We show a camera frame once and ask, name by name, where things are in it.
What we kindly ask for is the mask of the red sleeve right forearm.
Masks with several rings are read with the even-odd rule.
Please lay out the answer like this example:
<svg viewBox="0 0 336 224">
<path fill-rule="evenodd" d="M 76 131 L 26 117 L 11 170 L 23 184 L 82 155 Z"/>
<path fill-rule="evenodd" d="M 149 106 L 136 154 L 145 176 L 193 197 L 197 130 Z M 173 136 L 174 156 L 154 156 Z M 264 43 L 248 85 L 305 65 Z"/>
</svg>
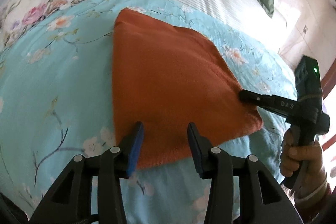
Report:
<svg viewBox="0 0 336 224">
<path fill-rule="evenodd" d="M 329 183 L 325 181 L 314 192 L 304 198 L 294 195 L 294 207 L 303 223 L 310 223 L 326 206 L 327 198 L 331 195 Z"/>
</svg>

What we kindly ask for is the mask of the person's right hand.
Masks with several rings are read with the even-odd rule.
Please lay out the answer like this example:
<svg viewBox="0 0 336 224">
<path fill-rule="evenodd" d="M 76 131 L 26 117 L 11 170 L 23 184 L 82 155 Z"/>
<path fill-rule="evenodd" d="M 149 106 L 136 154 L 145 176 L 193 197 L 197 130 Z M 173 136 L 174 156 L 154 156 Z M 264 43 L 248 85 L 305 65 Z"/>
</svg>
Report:
<svg viewBox="0 0 336 224">
<path fill-rule="evenodd" d="M 288 129 L 282 141 L 280 172 L 285 177 L 291 177 L 299 169 L 301 161 L 307 163 L 305 176 L 295 191 L 302 198 L 318 189 L 326 180 L 327 173 L 323 164 L 323 150 L 318 140 L 312 145 L 302 147 L 294 146 L 293 143 L 293 134 L 291 129 Z"/>
</svg>

